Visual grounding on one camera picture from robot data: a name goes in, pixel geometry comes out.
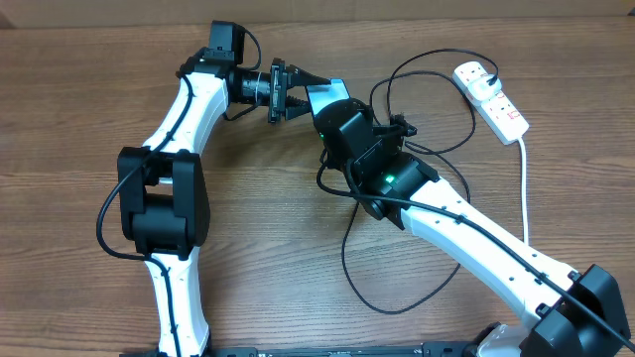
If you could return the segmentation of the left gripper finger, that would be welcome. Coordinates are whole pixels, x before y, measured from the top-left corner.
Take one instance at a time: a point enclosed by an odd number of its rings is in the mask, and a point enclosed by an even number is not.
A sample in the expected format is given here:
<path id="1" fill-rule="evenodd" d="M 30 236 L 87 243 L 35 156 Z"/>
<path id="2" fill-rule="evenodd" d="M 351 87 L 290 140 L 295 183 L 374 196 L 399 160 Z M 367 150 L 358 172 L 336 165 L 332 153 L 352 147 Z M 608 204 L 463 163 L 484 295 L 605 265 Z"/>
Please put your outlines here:
<path id="1" fill-rule="evenodd" d="M 310 104 L 295 96 L 287 96 L 285 99 L 285 119 L 292 120 L 311 112 Z"/>
<path id="2" fill-rule="evenodd" d="M 328 78 L 320 77 L 311 74 L 297 66 L 289 65 L 287 67 L 287 87 L 293 88 L 297 86 L 312 86 L 312 85 L 330 85 L 331 81 Z"/>

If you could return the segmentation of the blue Galaxy smartphone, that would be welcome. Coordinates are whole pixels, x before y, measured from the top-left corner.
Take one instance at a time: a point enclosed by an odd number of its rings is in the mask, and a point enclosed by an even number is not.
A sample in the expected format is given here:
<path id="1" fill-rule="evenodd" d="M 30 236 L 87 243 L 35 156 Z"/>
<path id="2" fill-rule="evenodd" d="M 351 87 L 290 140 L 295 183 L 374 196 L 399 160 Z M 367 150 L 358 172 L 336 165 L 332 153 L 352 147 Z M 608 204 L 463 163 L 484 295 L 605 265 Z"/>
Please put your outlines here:
<path id="1" fill-rule="evenodd" d="M 332 78 L 330 84 L 309 85 L 306 92 L 313 116 L 317 116 L 331 103 L 349 98 L 348 90 L 341 78 Z"/>

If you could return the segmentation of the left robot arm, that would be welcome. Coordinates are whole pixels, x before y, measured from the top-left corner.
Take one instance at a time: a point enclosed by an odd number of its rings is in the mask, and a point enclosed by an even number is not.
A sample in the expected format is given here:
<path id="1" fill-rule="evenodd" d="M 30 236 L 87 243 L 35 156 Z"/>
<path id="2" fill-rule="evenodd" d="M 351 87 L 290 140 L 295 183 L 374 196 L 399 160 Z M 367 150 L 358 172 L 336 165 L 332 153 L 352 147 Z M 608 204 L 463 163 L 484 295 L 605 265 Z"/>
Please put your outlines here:
<path id="1" fill-rule="evenodd" d="M 247 111 L 267 107 L 271 123 L 304 115 L 309 104 L 288 90 L 330 83 L 281 59 L 267 72 L 259 64 L 244 66 L 250 35 L 236 23 L 212 22 L 208 45 L 176 73 L 179 92 L 160 127 L 142 146 L 124 148 L 117 160 L 122 231 L 154 287 L 160 319 L 156 356 L 211 353 L 198 260 L 210 221 L 201 154 L 216 122 L 233 103 Z"/>

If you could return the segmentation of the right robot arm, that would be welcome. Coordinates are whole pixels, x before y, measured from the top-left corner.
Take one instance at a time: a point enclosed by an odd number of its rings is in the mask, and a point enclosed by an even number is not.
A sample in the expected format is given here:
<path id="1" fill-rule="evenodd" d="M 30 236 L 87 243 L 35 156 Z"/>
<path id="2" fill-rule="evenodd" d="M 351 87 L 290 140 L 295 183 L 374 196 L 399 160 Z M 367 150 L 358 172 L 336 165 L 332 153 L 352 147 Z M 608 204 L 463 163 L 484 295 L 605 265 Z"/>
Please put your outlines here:
<path id="1" fill-rule="evenodd" d="M 466 202 L 447 180 L 402 150 L 415 128 L 402 117 L 378 126 L 363 102 L 333 101 L 313 112 L 324 169 L 344 174 L 374 218 L 442 249 L 486 284 L 520 323 L 488 326 L 467 356 L 613 356 L 632 348 L 616 280 L 597 265 L 580 273 L 525 245 Z"/>

